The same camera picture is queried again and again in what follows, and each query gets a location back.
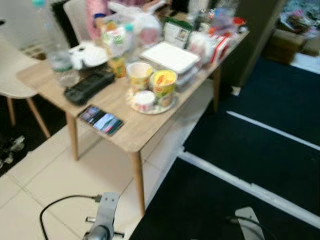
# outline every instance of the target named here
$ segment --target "wooden table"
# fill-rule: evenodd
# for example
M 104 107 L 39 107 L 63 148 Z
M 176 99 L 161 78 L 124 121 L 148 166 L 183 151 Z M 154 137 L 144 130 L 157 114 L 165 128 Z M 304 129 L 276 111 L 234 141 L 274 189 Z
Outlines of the wooden table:
M 237 40 L 240 43 L 248 33 L 242 33 Z M 226 51 L 227 57 L 236 47 Z M 101 134 L 105 139 L 127 152 L 132 161 L 136 190 L 139 197 L 141 214 L 145 213 L 144 182 L 142 172 L 141 150 L 159 129 L 178 111 L 195 90 L 213 73 L 214 110 L 218 109 L 220 65 L 210 65 L 201 69 L 193 83 L 184 92 L 178 94 L 175 107 L 158 115 L 145 115 L 134 111 L 126 104 L 126 93 L 129 89 L 126 80 L 117 79 L 115 83 L 101 90 L 87 105 L 77 107 L 72 105 L 64 96 L 64 89 L 58 85 L 54 73 L 46 61 L 31 66 L 17 74 L 19 80 L 37 91 L 42 97 L 65 112 L 69 128 L 71 148 L 75 160 L 78 160 L 77 117 L 87 106 L 94 105 L 101 110 L 112 113 L 123 120 L 124 125 L 113 136 Z

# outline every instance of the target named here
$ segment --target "wall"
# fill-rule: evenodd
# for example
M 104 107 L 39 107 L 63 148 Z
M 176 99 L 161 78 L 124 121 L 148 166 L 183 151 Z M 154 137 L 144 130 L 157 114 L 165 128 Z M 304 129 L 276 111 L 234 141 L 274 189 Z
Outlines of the wall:
M 249 35 L 222 65 L 222 80 L 244 86 L 266 45 L 286 0 L 240 0 L 236 15 L 245 18 Z
M 5 35 L 17 48 L 38 38 L 37 15 L 32 0 L 0 0 L 0 19 L 6 20 L 6 24 L 0 26 L 0 34 Z

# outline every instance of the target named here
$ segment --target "paper cup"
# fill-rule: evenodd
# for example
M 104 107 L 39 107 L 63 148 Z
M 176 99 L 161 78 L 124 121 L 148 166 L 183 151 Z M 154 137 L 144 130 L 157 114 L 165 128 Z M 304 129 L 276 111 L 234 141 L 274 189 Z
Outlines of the paper cup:
M 172 103 L 178 75 L 172 70 L 160 70 L 155 72 L 152 79 L 152 91 L 158 105 L 167 107 Z
M 132 91 L 134 93 L 147 90 L 153 67 L 146 62 L 134 62 L 127 67 Z
M 152 91 L 139 91 L 133 96 L 134 106 L 140 112 L 149 112 L 155 107 L 156 96 Z

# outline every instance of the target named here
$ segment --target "plate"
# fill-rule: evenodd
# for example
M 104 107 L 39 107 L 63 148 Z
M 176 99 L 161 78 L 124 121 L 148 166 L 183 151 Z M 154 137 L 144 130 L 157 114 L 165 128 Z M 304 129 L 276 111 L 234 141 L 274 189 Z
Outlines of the plate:
M 142 113 L 142 114 L 146 114 L 146 115 L 156 115 L 156 114 L 162 114 L 170 109 L 172 109 L 176 103 L 177 103 L 177 100 L 178 100 L 178 97 L 177 96 L 174 96 L 173 97 L 173 100 L 172 100 L 172 103 L 169 105 L 169 106 L 161 106 L 161 105 L 155 105 L 154 106 L 154 109 L 153 110 L 150 110 L 150 111 L 141 111 L 138 107 L 135 106 L 134 104 L 134 101 L 133 101 L 133 98 L 134 98 L 134 92 L 132 91 L 132 89 L 130 88 L 127 93 L 126 93 L 126 96 L 125 96 L 125 101 L 126 103 L 135 111 L 139 112 L 139 113 Z

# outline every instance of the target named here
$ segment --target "bottle cap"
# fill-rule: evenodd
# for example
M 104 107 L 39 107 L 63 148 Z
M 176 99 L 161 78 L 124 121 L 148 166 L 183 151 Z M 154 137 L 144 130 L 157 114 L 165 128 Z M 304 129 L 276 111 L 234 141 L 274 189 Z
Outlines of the bottle cap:
M 33 6 L 39 8 L 46 5 L 46 0 L 32 0 Z
M 127 32 L 133 32 L 134 31 L 134 25 L 131 24 L 131 23 L 127 23 L 125 26 L 124 26 L 125 30 Z

